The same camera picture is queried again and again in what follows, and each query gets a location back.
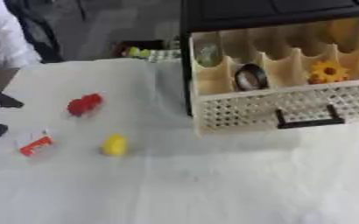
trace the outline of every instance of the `yellow gear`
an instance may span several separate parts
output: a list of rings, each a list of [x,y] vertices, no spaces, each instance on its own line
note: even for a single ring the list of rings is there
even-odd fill
[[[348,69],[333,61],[318,61],[312,66],[312,73],[309,77],[311,84],[349,80]]]

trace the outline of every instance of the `floor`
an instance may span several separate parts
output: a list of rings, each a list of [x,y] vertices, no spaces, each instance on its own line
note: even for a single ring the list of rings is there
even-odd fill
[[[41,2],[34,9],[53,26],[66,60],[108,58],[117,41],[172,39],[179,31],[180,0],[82,0],[87,21],[75,0]]]

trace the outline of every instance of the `drawer handle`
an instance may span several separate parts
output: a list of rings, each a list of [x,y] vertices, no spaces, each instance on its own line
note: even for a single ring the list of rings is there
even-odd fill
[[[281,109],[277,109],[275,110],[275,115],[279,122],[278,129],[286,130],[286,129],[345,123],[344,119],[339,117],[338,114],[336,113],[336,109],[334,108],[334,105],[328,104],[327,110],[331,116],[330,119],[311,120],[311,121],[303,121],[303,122],[287,122],[285,120],[285,117],[283,116],[283,111]]]

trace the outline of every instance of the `black tape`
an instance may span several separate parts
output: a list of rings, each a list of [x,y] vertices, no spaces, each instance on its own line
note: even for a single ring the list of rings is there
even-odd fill
[[[249,86],[245,87],[245,85],[243,84],[243,80],[244,79],[247,80],[245,77],[245,74],[252,75],[255,78],[257,85],[251,86],[251,87],[249,87]],[[249,91],[249,90],[253,90],[253,89],[263,89],[263,88],[268,87],[268,81],[267,81],[267,76],[265,74],[265,71],[263,70],[263,68],[261,68],[258,65],[255,65],[255,64],[246,64],[246,65],[240,67],[236,71],[236,74],[234,75],[234,80],[236,82],[237,88],[242,91]]]

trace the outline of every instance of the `black cabinet top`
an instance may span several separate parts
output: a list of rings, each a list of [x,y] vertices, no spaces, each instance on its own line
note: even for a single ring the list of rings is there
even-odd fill
[[[208,32],[359,17],[359,0],[182,0],[182,28]]]

